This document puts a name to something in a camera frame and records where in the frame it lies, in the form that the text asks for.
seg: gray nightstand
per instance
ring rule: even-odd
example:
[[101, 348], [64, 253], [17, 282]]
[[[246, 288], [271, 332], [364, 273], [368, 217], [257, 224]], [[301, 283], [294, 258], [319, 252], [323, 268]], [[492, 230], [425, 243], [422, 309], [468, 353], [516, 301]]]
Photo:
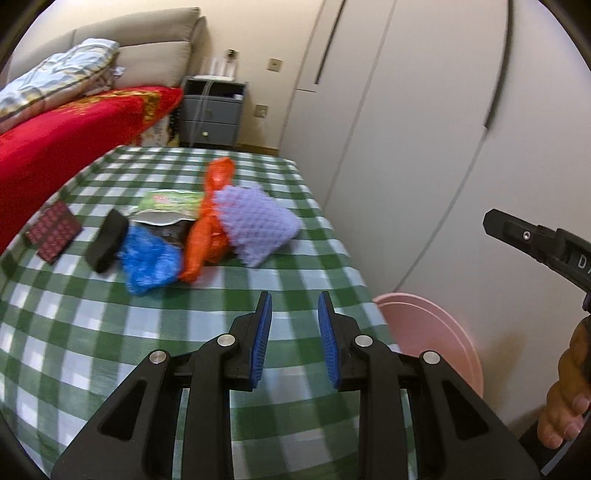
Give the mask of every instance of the gray nightstand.
[[[183, 147], [234, 147], [247, 84], [214, 80], [205, 104], [206, 85], [207, 80], [186, 80], [180, 111], [180, 144]], [[191, 131], [193, 145], [190, 145]]]

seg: finger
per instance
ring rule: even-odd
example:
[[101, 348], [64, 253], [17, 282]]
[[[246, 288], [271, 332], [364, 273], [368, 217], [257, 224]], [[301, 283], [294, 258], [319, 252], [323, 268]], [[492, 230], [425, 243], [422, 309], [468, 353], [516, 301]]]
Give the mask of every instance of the finger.
[[569, 348], [558, 361], [558, 382], [564, 403], [575, 415], [582, 415], [591, 403], [591, 387], [577, 366]]
[[585, 320], [579, 323], [577, 328], [575, 328], [569, 346], [569, 350], [573, 354], [574, 363], [579, 368], [583, 366], [589, 353], [589, 332], [583, 324]]
[[546, 448], [552, 450], [562, 445], [563, 438], [556, 432], [548, 419], [546, 408], [542, 410], [538, 419], [538, 438]]
[[550, 387], [546, 398], [545, 412], [554, 430], [566, 440], [574, 440], [584, 426], [583, 417], [575, 415], [564, 402], [560, 394], [560, 386], [555, 383]]

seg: light switch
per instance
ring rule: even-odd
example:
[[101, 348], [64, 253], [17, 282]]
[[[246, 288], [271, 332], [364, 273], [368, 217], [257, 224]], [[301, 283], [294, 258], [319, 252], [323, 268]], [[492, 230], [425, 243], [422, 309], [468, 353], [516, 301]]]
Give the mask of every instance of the light switch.
[[281, 67], [283, 67], [283, 60], [269, 59], [269, 65], [267, 65], [267, 70], [270, 70], [272, 72], [280, 72]]

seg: orange mesh bag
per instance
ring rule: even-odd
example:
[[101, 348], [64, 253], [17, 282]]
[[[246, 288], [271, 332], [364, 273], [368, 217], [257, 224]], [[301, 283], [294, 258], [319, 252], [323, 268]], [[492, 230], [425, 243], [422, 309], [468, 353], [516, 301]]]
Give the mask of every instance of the orange mesh bag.
[[199, 209], [199, 220], [191, 227], [184, 253], [184, 267], [178, 279], [187, 283], [197, 280], [205, 262], [218, 263], [229, 251], [230, 242], [217, 218], [213, 194], [232, 184], [234, 162], [229, 158], [212, 161], [205, 177], [205, 198]]

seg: table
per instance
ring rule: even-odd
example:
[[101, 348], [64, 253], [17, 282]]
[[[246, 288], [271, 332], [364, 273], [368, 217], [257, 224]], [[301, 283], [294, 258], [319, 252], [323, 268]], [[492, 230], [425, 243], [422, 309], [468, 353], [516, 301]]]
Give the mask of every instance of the table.
[[[202, 190], [207, 163], [224, 155], [235, 184], [259, 184], [302, 218], [297, 239], [257, 269], [235, 257], [133, 297], [119, 270], [93, 273], [82, 255], [103, 218], [154, 189]], [[360, 274], [335, 238], [296, 165], [282, 158], [182, 148], [118, 147], [60, 189], [83, 232], [53, 266], [16, 237], [0, 259], [0, 405], [46, 472], [103, 400], [147, 353], [195, 350], [273, 299], [265, 369], [253, 393], [230, 398], [236, 478], [355, 478], [357, 393], [332, 389], [316, 317], [321, 291], [363, 332], [391, 343]], [[183, 407], [186, 407], [184, 395]], [[181, 408], [180, 434], [184, 420]], [[181, 439], [176, 451], [180, 452]], [[179, 465], [175, 462], [175, 478]]]

